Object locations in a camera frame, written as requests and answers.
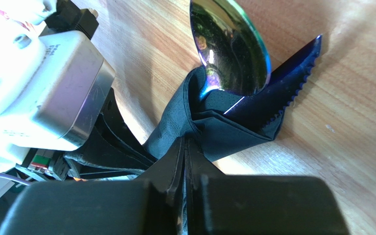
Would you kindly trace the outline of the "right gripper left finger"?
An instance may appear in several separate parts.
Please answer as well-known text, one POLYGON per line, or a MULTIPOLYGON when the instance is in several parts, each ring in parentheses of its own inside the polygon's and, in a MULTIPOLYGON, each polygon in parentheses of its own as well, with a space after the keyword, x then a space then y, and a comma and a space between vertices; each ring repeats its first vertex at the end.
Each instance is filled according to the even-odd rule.
POLYGON ((185 139, 132 181, 35 183, 0 235, 179 235, 185 139))

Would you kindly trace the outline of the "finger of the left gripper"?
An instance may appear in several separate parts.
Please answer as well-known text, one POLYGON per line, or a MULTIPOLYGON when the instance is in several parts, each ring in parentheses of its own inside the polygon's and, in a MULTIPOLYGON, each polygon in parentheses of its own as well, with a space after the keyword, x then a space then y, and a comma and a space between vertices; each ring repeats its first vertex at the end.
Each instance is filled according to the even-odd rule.
POLYGON ((156 158, 149 154, 126 125, 110 89, 89 138, 66 152, 70 174, 142 174, 156 158))

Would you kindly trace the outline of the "iridescent spoon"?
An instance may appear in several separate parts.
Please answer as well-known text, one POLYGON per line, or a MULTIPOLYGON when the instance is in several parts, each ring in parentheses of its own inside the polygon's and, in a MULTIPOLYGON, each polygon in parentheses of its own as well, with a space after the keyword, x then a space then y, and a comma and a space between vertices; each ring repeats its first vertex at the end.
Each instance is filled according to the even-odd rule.
POLYGON ((214 90, 251 96, 269 84, 267 48, 235 0, 192 0, 190 24, 206 74, 200 100, 214 90))

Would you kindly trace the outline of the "black paper napkin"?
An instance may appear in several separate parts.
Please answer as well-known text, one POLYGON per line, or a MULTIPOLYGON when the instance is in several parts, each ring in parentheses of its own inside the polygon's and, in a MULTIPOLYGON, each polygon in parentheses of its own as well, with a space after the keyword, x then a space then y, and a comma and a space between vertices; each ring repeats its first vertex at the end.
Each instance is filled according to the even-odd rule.
POLYGON ((222 111, 236 102, 235 95, 216 91, 206 101, 207 109, 199 105, 196 96, 205 80, 205 69, 190 71, 167 104, 161 121, 151 133, 144 148, 155 158, 161 158, 177 137, 188 136, 200 143, 211 162, 259 144, 273 141, 283 124, 284 115, 275 118, 262 129, 252 130, 222 116, 222 111))

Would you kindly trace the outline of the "purple iridescent knife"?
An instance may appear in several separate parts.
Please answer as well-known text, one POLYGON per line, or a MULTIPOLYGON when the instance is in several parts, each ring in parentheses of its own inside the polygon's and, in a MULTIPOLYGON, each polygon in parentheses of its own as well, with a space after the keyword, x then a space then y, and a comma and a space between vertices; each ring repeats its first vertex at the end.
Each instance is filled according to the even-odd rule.
POLYGON ((225 111, 224 116, 253 130, 281 117, 311 75, 322 42, 323 35, 320 34, 276 68, 269 84, 260 93, 241 98, 225 111))

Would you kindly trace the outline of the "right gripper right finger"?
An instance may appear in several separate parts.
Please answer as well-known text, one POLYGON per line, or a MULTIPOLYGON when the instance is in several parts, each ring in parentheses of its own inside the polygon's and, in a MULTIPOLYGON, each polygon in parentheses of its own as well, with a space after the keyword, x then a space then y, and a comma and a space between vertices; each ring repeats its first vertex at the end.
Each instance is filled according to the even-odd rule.
POLYGON ((347 235, 336 199, 312 176, 226 175, 185 146, 188 234, 347 235))

